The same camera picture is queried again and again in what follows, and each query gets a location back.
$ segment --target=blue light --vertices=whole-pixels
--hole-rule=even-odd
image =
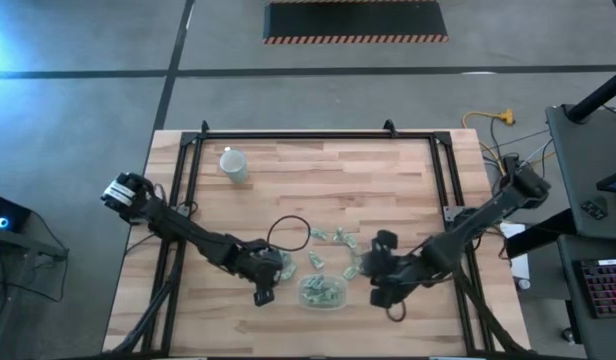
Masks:
[[[0,229],[7,228],[9,223],[10,223],[10,221],[8,221],[8,219],[0,218]]]

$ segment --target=paper cup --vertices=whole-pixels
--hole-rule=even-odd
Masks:
[[[229,147],[225,151],[219,158],[219,167],[230,178],[230,181],[235,184],[243,184],[248,179],[246,155]]]

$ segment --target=black metal frame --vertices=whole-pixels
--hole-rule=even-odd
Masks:
[[[254,131],[254,132],[209,132],[207,123],[204,121],[201,132],[184,132],[181,135],[179,152],[177,154],[177,163],[175,166],[175,173],[173,176],[172,189],[169,198],[169,205],[176,206],[177,199],[179,198],[180,185],[184,170],[184,162],[186,160],[186,154],[190,146],[194,145],[193,158],[190,170],[190,176],[188,179],[188,187],[186,189],[185,203],[191,203],[194,199],[195,184],[197,174],[199,170],[199,163],[201,160],[201,151],[203,142],[205,140],[236,140],[236,139],[419,139],[427,140],[430,145],[430,152],[432,156],[433,171],[435,173],[435,180],[437,184],[437,193],[439,197],[439,205],[442,210],[442,221],[446,229],[452,226],[452,223],[447,221],[443,216],[443,208],[449,206],[448,194],[446,193],[446,187],[444,182],[444,173],[441,166],[441,158],[439,155],[439,146],[443,146],[446,152],[449,173],[451,178],[451,184],[454,192],[454,202],[457,206],[464,205],[463,194],[461,191],[461,184],[459,180],[459,171],[457,169],[457,163],[453,152],[452,139],[450,133],[447,131],[441,132],[397,132],[392,121],[388,120],[384,124],[383,130],[378,131]],[[161,339],[161,347],[159,350],[153,349],[153,337],[155,330],[155,319],[151,319],[149,325],[144,332],[143,341],[141,345],[141,351],[132,353],[132,356],[142,358],[142,356],[157,356],[168,357],[170,353],[172,332],[174,328],[174,321],[177,309],[177,297],[179,293],[179,283],[181,280],[184,255],[186,251],[186,240],[179,239],[176,241],[177,249],[175,254],[174,264],[172,266],[171,275],[175,274],[174,286],[172,286],[169,293],[169,301],[167,305],[165,324],[163,336]],[[159,251],[159,257],[157,259],[157,267],[155,270],[151,302],[155,300],[160,291],[163,291],[164,279],[166,272],[166,263],[168,254],[170,252],[171,244],[162,240],[161,248]],[[477,260],[475,258],[474,248],[472,244],[466,247],[468,273],[470,280],[474,285],[476,291],[483,297],[483,289],[481,286],[481,279],[479,277],[479,270],[477,266]],[[457,295],[457,306],[459,309],[459,316],[461,320],[462,331],[464,335],[464,344],[466,347],[466,353],[468,355],[479,351],[475,346],[475,339],[473,335],[473,329],[470,322],[470,316],[468,312],[468,305],[466,302],[466,295],[461,290],[459,285],[455,283],[455,292]],[[492,334],[486,326],[484,320],[479,316],[481,334],[484,339],[484,350],[487,352],[495,351],[492,340]]]

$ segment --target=black desk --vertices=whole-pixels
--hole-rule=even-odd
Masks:
[[[559,257],[553,257],[554,264],[543,264],[542,268],[550,273],[542,275],[538,281],[542,278],[563,279],[559,285],[565,282],[568,293],[559,291],[557,295],[566,301],[575,340],[584,345],[589,357],[614,360],[616,318],[592,318],[574,276],[572,262],[616,259],[616,194],[596,188],[598,181],[616,173],[616,114],[597,110],[585,125],[569,121],[562,107],[548,108],[546,116],[570,208],[511,237],[507,246],[508,256],[513,258],[557,241]],[[588,215],[581,208],[586,201],[601,204],[608,216],[596,220]]]

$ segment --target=computer keyboard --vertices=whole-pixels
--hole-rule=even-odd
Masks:
[[[592,316],[616,317],[616,259],[575,261]]]

